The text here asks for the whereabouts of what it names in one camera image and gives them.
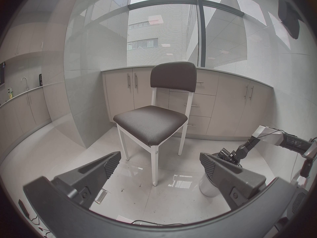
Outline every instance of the white chair leg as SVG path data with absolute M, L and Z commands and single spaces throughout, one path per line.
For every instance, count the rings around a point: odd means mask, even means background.
M 179 150 L 178 150 L 178 155 L 182 155 L 183 147 L 184 147 L 184 142 L 185 142 L 185 136 L 186 136 L 186 131 L 187 131 L 187 124 L 183 126 L 183 131 L 182 131 L 182 137 L 180 139 L 180 145 L 179 145 Z
M 119 137 L 120 137 L 120 141 L 121 141 L 121 145 L 122 145 L 122 152 L 125 155 L 126 160 L 128 161 L 129 155 L 128 155 L 128 151 L 126 150 L 126 145 L 125 145 L 125 140 L 124 140 L 124 133 L 119 129 L 118 127 L 118 132 L 119 132 Z
M 151 163 L 152 163 L 152 181 L 153 185 L 156 186 L 158 183 L 158 172 L 159 172 L 159 146 L 151 146 Z

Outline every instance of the floor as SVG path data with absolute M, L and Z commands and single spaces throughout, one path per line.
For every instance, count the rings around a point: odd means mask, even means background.
M 100 205 L 93 203 L 92 211 L 124 222 L 146 220 L 172 224 L 196 222 L 230 210 L 221 195 L 209 198 L 200 192 L 199 181 L 204 175 L 204 168 L 199 154 L 216 153 L 223 147 L 231 152 L 243 142 L 188 138 L 182 155 L 178 156 L 180 138 L 171 137 L 159 148 L 158 185 L 154 187 L 150 154 L 130 138 L 125 140 L 130 160 L 121 159 L 103 187 L 108 194 Z M 14 203 L 18 205 L 21 199 L 33 218 L 35 213 L 22 191 L 23 185 L 39 176 L 52 180 L 55 175 L 118 150 L 121 150 L 121 144 L 116 127 L 85 149 L 50 123 L 11 151 L 0 166 L 0 175 Z M 252 149 L 241 164 L 265 175 L 266 183 L 274 178 L 256 149 Z

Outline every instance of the faucet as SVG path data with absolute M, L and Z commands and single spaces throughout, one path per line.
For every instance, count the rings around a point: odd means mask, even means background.
M 22 79 L 24 79 L 24 78 L 26 80 L 26 90 L 28 91 L 29 90 L 29 86 L 28 86 L 28 80 L 26 79 L 26 77 L 21 78 L 21 82 L 22 82 Z

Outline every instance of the cabinet handle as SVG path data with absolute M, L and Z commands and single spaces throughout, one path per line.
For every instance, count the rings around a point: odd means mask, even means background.
M 249 97 L 250 98 L 250 100 L 251 100 L 251 98 L 252 98 L 252 94 L 253 94 L 253 88 L 254 88 L 254 86 L 252 86 L 252 92 L 251 92 L 251 96 Z
M 130 76 L 129 76 L 128 73 L 126 74 L 126 80 L 127 80 L 127 83 L 128 83 L 128 88 L 130 88 Z
M 184 104 L 184 106 L 187 106 L 187 104 Z M 199 105 L 192 105 L 192 107 L 200 107 Z
M 245 96 L 244 96 L 244 99 L 246 99 L 246 98 L 247 98 L 247 93 L 248 93 L 248 87 L 249 87 L 249 85 L 247 85 L 247 86 L 246 86 L 246 88 L 247 88 L 247 91 L 245 92 Z
M 137 88 L 137 74 L 134 74 L 134 88 Z

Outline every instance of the chair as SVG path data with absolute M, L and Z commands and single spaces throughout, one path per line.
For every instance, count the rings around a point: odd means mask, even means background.
M 113 120 L 117 123 L 122 151 L 126 160 L 124 134 L 151 153 L 152 181 L 158 182 L 159 146 L 183 127 L 178 155 L 182 154 L 188 117 L 191 111 L 193 94 L 196 90 L 196 67 L 191 62 L 168 62 L 155 66 L 151 72 L 152 103 L 125 113 L 117 114 Z M 168 88 L 188 91 L 185 114 L 155 106 L 156 89 Z

